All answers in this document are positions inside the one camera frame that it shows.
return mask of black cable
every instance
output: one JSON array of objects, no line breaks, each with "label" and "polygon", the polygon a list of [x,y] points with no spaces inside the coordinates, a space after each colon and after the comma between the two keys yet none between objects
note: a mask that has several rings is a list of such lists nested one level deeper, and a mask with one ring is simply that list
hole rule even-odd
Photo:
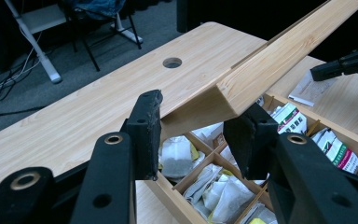
[{"label": "black cable", "polygon": [[[31,66],[34,66],[34,61],[35,61],[35,58],[33,58]],[[16,81],[13,78],[13,76],[14,76],[14,74],[18,73],[21,70],[21,68],[22,68],[22,66],[16,68],[15,71],[12,71],[10,69],[8,76],[1,82],[2,86],[0,86],[0,102],[3,101],[4,99],[6,99],[6,97],[11,92],[11,90],[13,89],[13,87],[16,83],[18,83],[18,82],[24,80],[26,77],[28,77],[33,70],[33,69],[31,69],[30,71],[28,71],[28,73],[22,79],[20,79],[19,81]]]}]

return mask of wooden board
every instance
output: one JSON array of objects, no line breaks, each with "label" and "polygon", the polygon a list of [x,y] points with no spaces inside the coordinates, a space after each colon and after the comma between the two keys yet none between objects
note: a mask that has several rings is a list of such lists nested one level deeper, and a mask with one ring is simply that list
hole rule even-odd
[{"label": "wooden board", "polygon": [[236,118],[357,9],[358,0],[325,2],[163,118],[163,136]]}]

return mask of chair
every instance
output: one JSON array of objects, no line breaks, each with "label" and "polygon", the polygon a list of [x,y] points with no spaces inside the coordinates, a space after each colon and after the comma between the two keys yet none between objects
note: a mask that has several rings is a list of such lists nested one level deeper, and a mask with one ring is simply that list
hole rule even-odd
[{"label": "chair", "polygon": [[[71,6],[66,4],[65,1],[61,1],[61,4],[62,4],[62,8],[63,8],[63,12],[65,14],[66,20],[72,24],[75,34],[80,37],[80,40],[82,41],[83,45],[85,46],[86,51],[89,54],[89,57],[91,58],[92,63],[94,64],[95,69],[97,71],[100,71],[100,67],[97,64],[97,62],[90,50],[90,47],[104,41],[105,39],[107,39],[113,35],[116,35],[116,34],[121,34],[121,35],[124,35],[125,37],[127,37],[128,39],[130,39],[131,41],[135,42],[138,46],[138,49],[142,48],[141,44],[143,43],[143,39],[137,35],[135,25],[133,23],[130,13],[128,13],[128,18],[129,18],[130,24],[131,24],[130,28],[123,28],[123,26],[121,24],[121,19],[120,19],[120,16],[118,13],[114,17],[108,17],[102,13],[96,13],[99,16],[103,17],[103,20],[98,20],[98,23],[100,23],[100,24],[106,24],[108,22],[113,23],[111,25],[111,30],[113,31],[113,33],[111,35],[108,35],[108,36],[106,36],[100,40],[97,40],[96,42],[89,45],[85,38],[87,31],[85,31],[85,29],[83,29],[82,21],[93,21],[94,19],[87,15],[86,10],[76,11],[76,10],[72,9]],[[128,10],[129,7],[128,6],[123,7],[123,9]]]},{"label": "chair", "polygon": [[37,41],[34,39],[33,34],[47,30],[51,27],[63,24],[66,22],[65,16],[58,7],[57,4],[43,7],[31,12],[19,14],[17,9],[11,3],[10,0],[5,0],[7,6],[9,7],[13,17],[16,19],[19,24],[21,31],[23,32],[25,38],[30,42],[36,51],[39,61],[42,63],[43,67],[48,74],[51,82],[59,83],[62,81],[60,74],[57,72],[51,61],[45,55],[43,50],[37,44]]},{"label": "chair", "polygon": [[[47,30],[49,28],[52,28],[54,26],[66,22],[72,25],[75,24],[74,26],[71,27],[74,28],[75,34],[77,34],[80,37],[96,70],[100,71],[100,68],[96,63],[95,58],[90,51],[90,46],[85,41],[85,32],[80,31],[81,25],[79,21],[80,19],[84,19],[84,18],[78,18],[79,14],[75,13],[67,5],[62,4],[62,2],[59,2],[58,4],[54,4],[48,7],[42,7],[30,12],[19,14],[19,12],[17,11],[17,9],[14,7],[14,5],[10,0],[5,0],[5,2],[9,7],[11,13],[13,14],[13,17],[16,19],[16,22],[19,24],[25,38],[34,47],[37,57],[39,58],[39,61],[42,63],[52,83],[54,84],[59,83],[62,81],[62,78],[60,74],[57,72],[57,70],[55,69],[54,65],[49,60],[49,58],[39,47],[37,41],[34,39],[33,34],[36,34],[38,32]],[[133,40],[138,45],[138,49],[140,49],[141,44],[143,43],[143,39],[136,34],[135,27],[133,25],[132,17],[130,14],[129,14],[129,19],[131,23],[131,28],[133,30],[133,34],[130,33],[128,29],[124,29],[122,27],[121,20],[118,14],[115,18],[107,18],[107,20],[105,21],[115,21],[114,31],[123,34],[127,38]],[[73,44],[74,44],[74,50],[77,51],[75,41],[73,42]]]}]

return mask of wooden plank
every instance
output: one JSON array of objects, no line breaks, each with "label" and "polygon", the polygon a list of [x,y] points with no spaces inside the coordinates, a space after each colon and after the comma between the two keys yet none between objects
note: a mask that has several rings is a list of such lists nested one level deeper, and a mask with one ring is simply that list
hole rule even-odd
[{"label": "wooden plank", "polygon": [[357,9],[358,0],[327,1],[165,116],[162,136],[236,118]]},{"label": "wooden plank", "polygon": [[[164,116],[263,43],[207,22],[154,49],[1,131],[0,181],[24,167],[44,166],[59,175],[87,161],[95,141],[120,129],[140,94],[160,89]],[[180,58],[183,64],[164,67],[162,62],[170,57]]]}]

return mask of wooden organizer box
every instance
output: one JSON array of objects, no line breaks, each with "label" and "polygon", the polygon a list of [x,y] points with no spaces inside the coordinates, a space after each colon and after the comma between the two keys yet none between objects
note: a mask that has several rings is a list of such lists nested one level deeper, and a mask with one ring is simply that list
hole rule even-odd
[{"label": "wooden organizer box", "polygon": [[[288,102],[289,99],[282,98],[281,96],[264,95],[263,108],[267,111],[275,109],[278,105],[282,106]],[[321,129],[328,127],[333,130],[337,138],[346,144],[357,156],[358,156],[358,135],[351,133],[350,131],[343,129],[335,123],[326,120],[301,105],[295,104],[299,111],[307,117],[307,135],[313,135]],[[190,203],[182,196],[196,180],[201,170],[210,163],[219,165],[229,170],[234,174],[251,192],[255,194],[255,198],[249,204],[249,206],[241,212],[241,216],[237,219],[236,223],[241,221],[250,210],[251,206],[258,200],[263,203],[269,210],[273,211],[269,194],[266,189],[258,186],[255,182],[241,178],[241,172],[225,160],[220,153],[226,147],[227,143],[220,145],[213,149],[202,142],[192,132],[186,133],[185,137],[192,142],[197,150],[205,153],[205,160],[200,163],[189,175],[182,179],[177,185],[173,186],[163,175],[159,174],[159,180],[157,182],[146,181],[149,188],[159,197],[159,199],[169,207],[171,213],[176,217],[180,223],[207,223],[207,221],[192,207]]]}]

